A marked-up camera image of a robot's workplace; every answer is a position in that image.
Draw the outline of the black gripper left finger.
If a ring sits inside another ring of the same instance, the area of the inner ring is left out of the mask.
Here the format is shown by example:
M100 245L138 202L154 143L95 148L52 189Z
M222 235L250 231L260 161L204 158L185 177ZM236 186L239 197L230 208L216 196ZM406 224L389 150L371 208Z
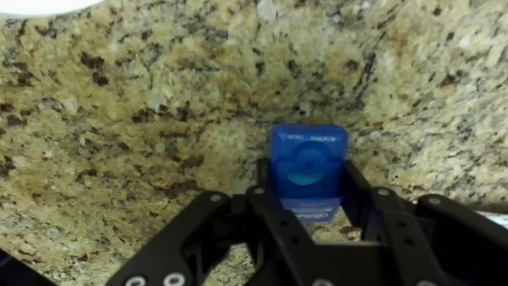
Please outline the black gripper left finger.
M255 162L255 177L257 177L257 188L255 193L260 196L269 194L269 161L262 158Z

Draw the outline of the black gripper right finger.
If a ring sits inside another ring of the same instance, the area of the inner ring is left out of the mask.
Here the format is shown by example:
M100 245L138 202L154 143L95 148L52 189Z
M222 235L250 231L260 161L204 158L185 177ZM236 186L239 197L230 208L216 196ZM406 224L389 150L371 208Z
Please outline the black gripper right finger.
M371 226L374 215L371 202L371 186L350 161L344 164L344 170L341 175L341 189L341 207L350 226L360 231L362 240L374 240L376 231Z

